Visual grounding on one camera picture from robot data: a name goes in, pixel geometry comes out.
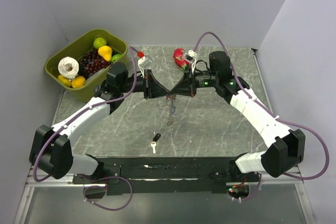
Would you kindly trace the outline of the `metal key organizer disc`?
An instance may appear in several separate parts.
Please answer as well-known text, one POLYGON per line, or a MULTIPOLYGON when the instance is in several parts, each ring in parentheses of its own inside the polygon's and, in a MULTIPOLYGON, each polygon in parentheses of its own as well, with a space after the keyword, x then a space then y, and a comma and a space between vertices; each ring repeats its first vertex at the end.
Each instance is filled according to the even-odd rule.
POLYGON ((168 119, 167 119, 167 126, 171 126, 174 122, 174 115, 176 111, 176 95, 168 95, 166 97, 166 106, 168 108, 168 119))

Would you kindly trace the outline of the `silver key with black fob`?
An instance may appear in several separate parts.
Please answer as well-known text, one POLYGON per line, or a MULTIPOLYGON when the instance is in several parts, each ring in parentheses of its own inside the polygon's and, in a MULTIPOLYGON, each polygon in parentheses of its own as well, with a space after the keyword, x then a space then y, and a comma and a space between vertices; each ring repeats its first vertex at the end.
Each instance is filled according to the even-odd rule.
POLYGON ((151 142, 151 147, 152 147, 153 154, 156 153, 156 146, 157 146, 157 142, 160 139, 160 137, 161 137, 160 133, 155 134, 155 136, 154 136, 154 138, 151 142))

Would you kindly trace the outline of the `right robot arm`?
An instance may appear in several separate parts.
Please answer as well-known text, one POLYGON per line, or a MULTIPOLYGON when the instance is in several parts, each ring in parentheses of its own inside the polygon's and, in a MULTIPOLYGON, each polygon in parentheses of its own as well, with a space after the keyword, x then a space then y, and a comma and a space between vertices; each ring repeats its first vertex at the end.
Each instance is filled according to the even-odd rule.
POLYGON ((213 87, 220 97, 247 119, 267 146, 264 152, 237 156, 229 169, 233 180, 241 181, 251 172, 265 172, 279 177, 303 161, 304 133, 292 130, 267 112, 252 88, 237 76, 226 52, 210 53, 204 71, 196 69, 199 62, 196 52, 189 50, 181 58, 188 62, 188 66, 171 94, 193 97, 198 88, 213 87))

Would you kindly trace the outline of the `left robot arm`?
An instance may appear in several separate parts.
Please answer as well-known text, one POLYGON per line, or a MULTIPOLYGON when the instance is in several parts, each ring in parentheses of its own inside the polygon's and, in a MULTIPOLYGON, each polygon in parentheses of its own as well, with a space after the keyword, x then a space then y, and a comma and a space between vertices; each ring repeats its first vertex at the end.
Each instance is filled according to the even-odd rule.
POLYGON ((124 63, 113 63, 107 77, 94 97, 64 121, 47 127, 40 126, 34 136, 29 161, 33 165, 33 178, 37 182, 37 170, 41 169, 55 179, 67 173, 83 174, 92 183, 103 179, 103 164, 94 156, 75 155, 72 146, 78 138, 95 123, 112 114, 133 92, 143 92, 145 98, 153 99, 168 95, 169 91, 153 76, 150 69, 142 76, 128 76, 124 63))

